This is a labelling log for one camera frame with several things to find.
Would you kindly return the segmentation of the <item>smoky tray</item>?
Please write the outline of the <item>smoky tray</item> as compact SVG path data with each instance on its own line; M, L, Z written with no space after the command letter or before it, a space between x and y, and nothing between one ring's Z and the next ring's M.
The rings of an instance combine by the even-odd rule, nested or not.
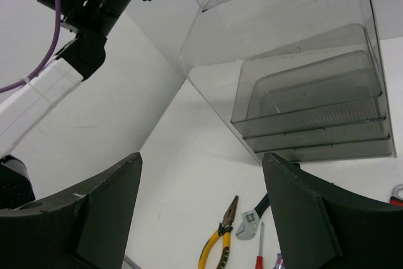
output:
M342 144L310 146L271 151L290 162L332 161L394 154L394 142L388 135L383 139L347 142Z
M379 96L378 39L352 23L246 59L232 122Z
M289 118L262 118L246 122L236 123L234 127L243 138L258 137L263 135L274 135L288 132L299 132L303 130L313 130L326 127L344 126L355 123L382 121L386 115L378 117L356 117L342 120L320 120L319 117L289 117Z

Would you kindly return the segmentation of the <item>smoky bottom tray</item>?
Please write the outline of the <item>smoky bottom tray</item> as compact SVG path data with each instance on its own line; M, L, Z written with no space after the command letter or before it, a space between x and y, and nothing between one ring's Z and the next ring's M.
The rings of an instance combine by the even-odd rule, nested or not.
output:
M271 151L290 162L332 161L394 154L394 142L388 135L383 139L347 142L342 144L310 146Z

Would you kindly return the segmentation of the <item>red clear screwdriver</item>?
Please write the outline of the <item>red clear screwdriver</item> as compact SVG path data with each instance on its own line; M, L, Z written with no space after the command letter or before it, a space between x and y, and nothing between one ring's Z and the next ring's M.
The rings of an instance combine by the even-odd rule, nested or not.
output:
M258 255L256 257L255 269L263 269L263 243L264 243L264 222L260 225L259 230L259 247L258 247Z

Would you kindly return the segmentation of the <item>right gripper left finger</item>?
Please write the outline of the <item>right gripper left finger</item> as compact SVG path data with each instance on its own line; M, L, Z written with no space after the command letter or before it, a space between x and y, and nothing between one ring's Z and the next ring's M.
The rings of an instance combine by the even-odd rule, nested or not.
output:
M142 172L129 154L105 171L37 199L26 166L1 160L2 268L121 268Z

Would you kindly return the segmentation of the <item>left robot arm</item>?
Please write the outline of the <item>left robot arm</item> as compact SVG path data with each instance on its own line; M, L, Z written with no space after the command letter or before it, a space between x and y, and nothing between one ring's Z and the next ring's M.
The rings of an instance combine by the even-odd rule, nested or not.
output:
M22 139L106 59L112 28L131 0L38 0L55 12L51 46L38 67L3 87L1 103L1 208L35 200L24 163L12 155Z

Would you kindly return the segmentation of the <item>red handle adjustable wrench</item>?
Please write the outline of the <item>red handle adjustable wrench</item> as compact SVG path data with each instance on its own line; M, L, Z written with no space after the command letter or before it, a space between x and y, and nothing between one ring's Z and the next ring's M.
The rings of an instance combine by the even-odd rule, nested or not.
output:
M403 184L396 185L392 189L392 194L389 199L389 203L392 205L398 205L398 206L403 206L403 199L402 199L402 190L403 190Z

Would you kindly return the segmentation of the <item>clear acrylic box cover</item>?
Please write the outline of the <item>clear acrylic box cover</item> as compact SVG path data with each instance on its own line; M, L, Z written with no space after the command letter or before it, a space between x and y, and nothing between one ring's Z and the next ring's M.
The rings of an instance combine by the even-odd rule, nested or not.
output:
M244 61L352 23L371 25L376 31L380 95L269 117L314 116L325 121L380 115L386 115L387 118L243 138L234 127L240 122L232 122L231 116ZM383 139L388 135L394 142L372 0L200 0L200 8L181 48L180 60L189 82L257 163L263 160L266 153L279 149L361 142Z

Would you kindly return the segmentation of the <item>smoky top tray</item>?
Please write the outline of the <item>smoky top tray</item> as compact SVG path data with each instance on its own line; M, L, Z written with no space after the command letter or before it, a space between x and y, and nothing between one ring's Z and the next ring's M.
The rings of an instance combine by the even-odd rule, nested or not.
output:
M232 122L379 96L378 39L352 23L246 59Z

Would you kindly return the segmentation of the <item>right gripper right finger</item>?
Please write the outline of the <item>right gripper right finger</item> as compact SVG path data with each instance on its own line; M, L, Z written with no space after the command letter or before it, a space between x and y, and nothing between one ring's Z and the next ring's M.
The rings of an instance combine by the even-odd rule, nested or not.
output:
M402 206L345 190L272 152L262 165L285 268L402 268Z

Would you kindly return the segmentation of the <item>yellow long-nose pliers left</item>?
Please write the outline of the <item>yellow long-nose pliers left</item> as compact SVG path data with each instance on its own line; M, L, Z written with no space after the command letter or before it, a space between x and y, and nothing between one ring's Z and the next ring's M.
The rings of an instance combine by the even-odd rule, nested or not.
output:
M229 255L230 255L230 244L231 244L231 232L233 230L232 224L236 215L237 205L239 201L239 196L236 195L226 210L222 221L219 223L217 230L210 236L208 241L205 243L198 260L198 269L204 269L207 264L208 256L217 243L217 241L222 238L222 249L219 262L217 263L218 269L223 269L226 267Z

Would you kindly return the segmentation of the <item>smoky middle tray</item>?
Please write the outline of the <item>smoky middle tray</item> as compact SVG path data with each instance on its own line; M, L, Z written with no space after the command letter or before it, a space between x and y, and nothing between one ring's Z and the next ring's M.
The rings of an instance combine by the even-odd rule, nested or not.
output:
M236 123L234 127L243 138L258 137L263 135L274 135L288 132L299 132L303 130L313 130L326 127L344 126L355 123L382 121L386 115L378 117L356 117L342 120L320 120L319 117L289 117L289 118L262 118L246 122Z

